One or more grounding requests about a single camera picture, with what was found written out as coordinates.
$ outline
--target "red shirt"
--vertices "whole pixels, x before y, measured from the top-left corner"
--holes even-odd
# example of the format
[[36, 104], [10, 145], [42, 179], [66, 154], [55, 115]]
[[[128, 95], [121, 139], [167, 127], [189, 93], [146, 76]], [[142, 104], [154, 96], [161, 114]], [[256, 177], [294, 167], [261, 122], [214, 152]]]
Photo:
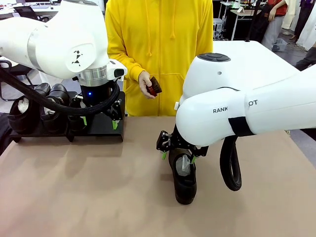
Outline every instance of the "red shirt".
[[[277, 5], [282, 0], [268, 0], [269, 5]], [[284, 4], [283, 6], [279, 7], [276, 10], [276, 16], [285, 16], [287, 11], [287, 4]]]

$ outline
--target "zipper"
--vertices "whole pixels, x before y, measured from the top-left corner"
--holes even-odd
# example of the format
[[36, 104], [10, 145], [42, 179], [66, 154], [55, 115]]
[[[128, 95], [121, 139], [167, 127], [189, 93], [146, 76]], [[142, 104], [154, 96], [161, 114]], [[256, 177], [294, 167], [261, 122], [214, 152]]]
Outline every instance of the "zipper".
[[[159, 0], [159, 46], [158, 46], [158, 83], [161, 85], [161, 0]], [[160, 116], [161, 95], [158, 95], [158, 116]]]

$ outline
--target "black shoe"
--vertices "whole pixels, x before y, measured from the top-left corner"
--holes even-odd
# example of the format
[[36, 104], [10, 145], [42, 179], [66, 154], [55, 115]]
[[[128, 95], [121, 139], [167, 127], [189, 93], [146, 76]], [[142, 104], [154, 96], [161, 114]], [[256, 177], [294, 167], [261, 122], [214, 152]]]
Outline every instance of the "black shoe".
[[[71, 100], [70, 106], [73, 108], [81, 108], [81, 101], [82, 100], [80, 98], [75, 97]], [[70, 131], [73, 133], [81, 133], [84, 130], [86, 130], [89, 118], [90, 117], [68, 116], [68, 124]]]
[[[70, 106], [69, 94], [62, 84], [55, 84], [47, 98], [57, 104]], [[39, 113], [40, 120], [48, 132], [60, 133], [65, 131], [67, 115], [49, 110], [43, 106], [40, 107]]]
[[[36, 86], [34, 90], [46, 96], [50, 92], [50, 85], [42, 83]], [[40, 105], [37, 102], [29, 100], [25, 95], [16, 99], [8, 115], [12, 130], [20, 134], [26, 134], [34, 130], [40, 119], [39, 108]]]
[[196, 181], [196, 165], [190, 164], [190, 174], [181, 176], [177, 172], [176, 162], [182, 156], [187, 155], [189, 158], [191, 154], [187, 150], [175, 149], [169, 152], [169, 164], [173, 173], [173, 182], [175, 196], [178, 203], [183, 205], [191, 204], [197, 193]]
[[316, 64], [316, 47], [311, 47], [311, 49], [308, 50], [305, 58], [303, 58], [301, 61], [298, 61], [295, 67], [298, 70], [303, 71], [310, 65], [314, 64]]

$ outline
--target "shoe brush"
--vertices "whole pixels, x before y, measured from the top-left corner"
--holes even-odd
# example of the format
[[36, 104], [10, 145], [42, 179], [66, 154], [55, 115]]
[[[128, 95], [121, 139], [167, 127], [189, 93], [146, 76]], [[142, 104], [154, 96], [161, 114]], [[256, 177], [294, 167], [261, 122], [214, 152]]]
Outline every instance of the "shoe brush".
[[152, 82], [152, 86], [146, 86], [147, 91], [156, 97], [159, 93], [162, 93], [162, 89], [155, 77], [151, 78], [150, 81]]

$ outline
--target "person in background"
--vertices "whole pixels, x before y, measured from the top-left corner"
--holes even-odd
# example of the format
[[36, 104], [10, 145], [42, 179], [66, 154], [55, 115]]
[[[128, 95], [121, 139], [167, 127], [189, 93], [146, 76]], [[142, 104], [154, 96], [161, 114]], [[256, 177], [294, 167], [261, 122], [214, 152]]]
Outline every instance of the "person in background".
[[301, 10], [300, 10], [300, 15], [298, 17], [298, 21], [295, 27], [294, 31], [294, 36], [290, 38], [290, 40], [295, 40], [297, 41], [301, 35], [301, 32], [303, 28], [305, 27], [305, 24], [312, 12], [313, 9], [313, 1], [314, 0], [301, 0]]
[[282, 23], [286, 15], [287, 4], [285, 0], [268, 0], [268, 4], [272, 9], [269, 14], [269, 25], [261, 44], [267, 49], [272, 50], [273, 45], [282, 30]]
[[[213, 50], [212, 0], [109, 0], [105, 22], [108, 55], [128, 69], [129, 116], [174, 116], [191, 62]], [[152, 77], [156, 98], [146, 90]]]
[[305, 70], [310, 65], [316, 64], [316, 43], [308, 50], [306, 57], [296, 63], [296, 68], [300, 71]]

